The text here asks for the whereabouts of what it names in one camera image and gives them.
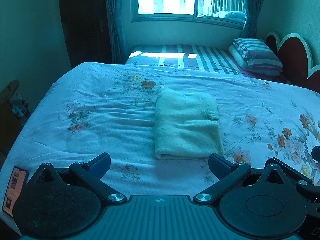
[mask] headboard white trim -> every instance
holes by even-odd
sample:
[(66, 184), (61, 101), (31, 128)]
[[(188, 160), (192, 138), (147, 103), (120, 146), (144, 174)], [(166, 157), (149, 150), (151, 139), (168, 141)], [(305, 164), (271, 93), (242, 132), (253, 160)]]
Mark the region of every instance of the headboard white trim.
[(278, 52), (279, 49), (281, 48), (282, 44), (284, 44), (284, 42), (285, 42), (288, 38), (296, 37), (296, 38), (298, 38), (298, 39), (302, 42), (302, 44), (303, 44), (303, 46), (304, 46), (304, 48), (305, 48), (305, 50), (306, 50), (307, 59), (308, 59), (308, 76), (307, 76), (307, 79), (308, 79), (309, 77), (311, 77), (311, 75), (312, 75), (313, 73), (315, 73), (316, 71), (320, 70), (320, 64), (319, 64), (319, 65), (316, 65), (316, 66), (313, 66), (313, 61), (312, 61), (312, 55), (311, 55), (310, 47), (309, 47), (308, 43), (305, 41), (305, 39), (304, 39), (300, 34), (298, 34), (298, 33), (290, 33), (290, 34), (286, 35), (286, 36), (282, 39), (282, 41), (280, 42), (280, 38), (279, 38), (278, 34), (276, 34), (275, 32), (269, 32), (269, 33), (266, 35), (264, 41), (266, 41), (266, 39), (267, 39), (270, 35), (274, 36), (274, 38), (276, 39), (277, 52)]

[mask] bed sheet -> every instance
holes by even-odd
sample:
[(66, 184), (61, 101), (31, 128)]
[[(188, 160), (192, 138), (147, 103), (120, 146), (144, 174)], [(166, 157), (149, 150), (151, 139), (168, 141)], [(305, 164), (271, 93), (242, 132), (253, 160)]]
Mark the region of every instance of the bed sheet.
[(138, 45), (126, 64), (168, 66), (274, 80), (272, 76), (243, 70), (228, 51), (198, 45)]
[[(68, 167), (102, 152), (111, 168), (101, 179), (127, 197), (193, 197), (218, 179), (208, 159), (154, 156), (156, 91), (205, 92), (218, 103), (225, 158), (263, 168), (277, 157), (319, 185), (320, 95), (300, 87), (237, 75), (171, 67), (83, 63), (49, 89), (14, 143), (0, 171), (4, 199), (13, 166), (33, 175), (41, 163)], [(0, 213), (15, 231), (12, 218)]]

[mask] window frame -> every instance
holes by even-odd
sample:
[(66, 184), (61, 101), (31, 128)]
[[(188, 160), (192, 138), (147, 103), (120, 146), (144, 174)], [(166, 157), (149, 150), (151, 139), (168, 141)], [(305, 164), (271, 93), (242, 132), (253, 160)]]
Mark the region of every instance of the window frame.
[(220, 25), (234, 29), (242, 30), (244, 24), (212, 16), (198, 17), (198, 0), (195, 0), (195, 11), (191, 14), (173, 14), (173, 13), (154, 13), (154, 14), (139, 14), (139, 1), (131, 0), (132, 22), (141, 21), (182, 21), (182, 22), (197, 22), (212, 25)]

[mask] striped pillow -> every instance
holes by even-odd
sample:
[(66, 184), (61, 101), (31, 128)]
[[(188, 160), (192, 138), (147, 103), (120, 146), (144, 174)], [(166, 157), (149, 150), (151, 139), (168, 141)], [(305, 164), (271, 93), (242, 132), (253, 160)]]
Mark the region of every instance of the striped pillow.
[(263, 40), (240, 38), (233, 45), (251, 70), (270, 70), (282, 72), (282, 63), (263, 42)]

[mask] window sill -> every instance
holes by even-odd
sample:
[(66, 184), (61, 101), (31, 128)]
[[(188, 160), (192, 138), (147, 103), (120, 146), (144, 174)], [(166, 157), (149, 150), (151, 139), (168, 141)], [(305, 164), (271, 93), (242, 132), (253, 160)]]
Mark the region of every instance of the window sill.
[(218, 17), (196, 17), (193, 15), (177, 15), (177, 16), (162, 16), (160, 14), (139, 14), (133, 17), (132, 22), (151, 22), (151, 21), (180, 21), (180, 22), (196, 22), (212, 25), (220, 25), (229, 28), (242, 30), (243, 24), (237, 21), (227, 20)]

